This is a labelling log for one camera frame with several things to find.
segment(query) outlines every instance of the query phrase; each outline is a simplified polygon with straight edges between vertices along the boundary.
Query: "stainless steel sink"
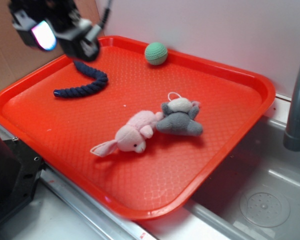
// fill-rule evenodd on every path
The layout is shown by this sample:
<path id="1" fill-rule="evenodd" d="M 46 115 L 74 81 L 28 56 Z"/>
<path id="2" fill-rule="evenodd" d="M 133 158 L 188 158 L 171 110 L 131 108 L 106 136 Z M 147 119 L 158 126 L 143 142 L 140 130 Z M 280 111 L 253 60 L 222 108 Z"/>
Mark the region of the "stainless steel sink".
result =
<path id="1" fill-rule="evenodd" d="M 262 117 L 187 207 L 233 239 L 300 240 L 300 152 L 285 149 L 284 131 Z"/>

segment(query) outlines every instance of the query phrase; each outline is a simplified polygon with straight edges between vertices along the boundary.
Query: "tray rim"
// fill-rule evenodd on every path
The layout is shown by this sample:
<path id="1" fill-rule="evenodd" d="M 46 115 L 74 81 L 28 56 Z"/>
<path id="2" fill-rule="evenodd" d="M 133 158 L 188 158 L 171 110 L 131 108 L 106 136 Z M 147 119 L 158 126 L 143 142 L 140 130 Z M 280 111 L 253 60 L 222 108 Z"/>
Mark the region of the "tray rim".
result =
<path id="1" fill-rule="evenodd" d="M 148 43 L 129 39 L 122 36 L 105 36 L 99 38 L 101 47 L 121 47 L 125 44 L 124 48 L 130 51 L 143 54 Z M 94 197 L 96 200 L 100 201 L 103 205 L 119 214 L 122 217 L 131 219 L 131 220 L 148 220 L 155 219 L 160 216 L 163 216 L 167 213 L 170 213 L 179 207 L 181 207 L 190 197 L 191 194 L 202 184 L 207 178 L 207 172 L 212 173 L 215 168 L 223 161 L 224 156 L 226 156 L 245 136 L 245 134 L 253 127 L 253 125 L 262 117 L 265 111 L 271 106 L 271 104 L 275 100 L 275 87 L 271 83 L 271 81 L 263 75 L 258 73 L 254 73 L 251 71 L 247 71 L 244 69 L 240 69 L 237 67 L 229 66 L 223 63 L 207 60 L 204 58 L 200 58 L 197 56 L 181 53 L 172 49 L 168 49 L 169 58 L 168 61 L 182 65 L 188 68 L 191 68 L 196 71 L 201 71 L 219 78 L 223 78 L 228 81 L 232 81 L 238 84 L 245 85 L 252 89 L 255 89 L 261 96 L 262 102 L 258 107 L 257 111 L 255 111 L 250 118 L 240 127 L 240 129 L 225 143 L 225 145 L 214 155 L 207 165 L 202 169 L 197 176 L 194 177 L 193 181 L 185 187 L 185 189 L 170 203 L 161 206 L 157 209 L 151 210 L 136 210 L 131 209 L 123 205 L 121 202 L 114 198 L 110 198 L 107 196 L 107 193 L 103 191 L 103 189 L 93 185 L 91 182 L 87 182 L 82 176 L 79 175 L 71 175 L 72 169 L 68 168 L 66 170 L 63 164 L 58 163 L 58 161 L 54 160 L 54 154 L 50 152 L 48 149 L 45 149 L 44 158 L 49 159 L 48 162 L 54 162 L 53 168 L 57 171 L 59 169 L 63 169 L 60 171 L 63 175 L 69 178 L 74 184 L 78 185 L 84 191 L 86 191 L 89 195 Z M 62 55 L 55 60 L 47 63 L 46 65 L 40 67 L 34 72 L 28 74 L 27 76 L 21 78 L 15 83 L 11 84 L 7 88 L 0 91 L 0 113 L 2 107 L 13 97 L 22 93 L 25 89 L 30 86 L 35 85 L 40 82 L 45 77 L 55 73 L 59 69 L 69 65 L 72 63 L 72 60 L 65 55 Z M 225 74 L 229 76 L 236 76 L 237 81 L 226 79 Z M 29 146 L 31 146 L 35 151 L 41 152 L 40 145 L 37 144 L 32 137 L 27 135 L 25 132 L 19 130 L 16 126 L 14 126 L 8 119 L 6 119 L 2 114 L 0 114 L 0 124 L 6 128 L 13 135 L 22 139 Z"/>

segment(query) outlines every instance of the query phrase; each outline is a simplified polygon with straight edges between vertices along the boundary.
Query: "cardboard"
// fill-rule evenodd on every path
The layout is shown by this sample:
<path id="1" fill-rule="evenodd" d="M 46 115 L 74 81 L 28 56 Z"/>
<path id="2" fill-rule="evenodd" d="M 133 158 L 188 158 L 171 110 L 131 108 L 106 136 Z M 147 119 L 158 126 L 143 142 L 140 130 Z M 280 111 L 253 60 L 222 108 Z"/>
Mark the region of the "cardboard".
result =
<path id="1" fill-rule="evenodd" d="M 99 21 L 94 0 L 75 1 L 83 18 Z M 51 52 L 42 52 L 24 45 L 12 26 L 8 1 L 0 0 L 0 90 L 63 54 L 58 45 Z"/>

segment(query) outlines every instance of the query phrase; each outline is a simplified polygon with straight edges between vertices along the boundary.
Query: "red tray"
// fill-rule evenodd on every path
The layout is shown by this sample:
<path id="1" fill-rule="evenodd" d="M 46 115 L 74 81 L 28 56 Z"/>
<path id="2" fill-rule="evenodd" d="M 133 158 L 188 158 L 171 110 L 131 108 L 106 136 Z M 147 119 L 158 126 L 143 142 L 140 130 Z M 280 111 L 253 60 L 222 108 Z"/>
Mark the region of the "red tray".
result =
<path id="1" fill-rule="evenodd" d="M 153 219 L 187 201 L 272 104 L 275 89 L 261 75 L 170 49 L 164 64 L 152 66 L 146 43 L 119 36 L 99 41 L 100 56 L 88 65 L 107 73 L 103 91 L 54 97 L 54 89 L 92 81 L 61 56 L 0 92 L 0 124 L 115 213 Z M 157 131 L 144 153 L 90 153 L 137 112 L 160 111 L 169 92 L 201 103 L 200 137 Z"/>

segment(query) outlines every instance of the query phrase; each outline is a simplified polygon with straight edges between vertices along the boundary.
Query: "gray plush elephant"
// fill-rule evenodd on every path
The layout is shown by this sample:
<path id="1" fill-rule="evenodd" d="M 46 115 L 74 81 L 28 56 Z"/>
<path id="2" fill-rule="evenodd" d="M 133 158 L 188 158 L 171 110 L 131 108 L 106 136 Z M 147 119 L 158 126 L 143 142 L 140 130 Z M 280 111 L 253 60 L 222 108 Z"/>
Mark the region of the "gray plush elephant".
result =
<path id="1" fill-rule="evenodd" d="M 203 127 L 194 121 L 199 113 L 199 103 L 180 97 L 161 105 L 164 119 L 156 124 L 156 129 L 164 134 L 200 136 Z"/>

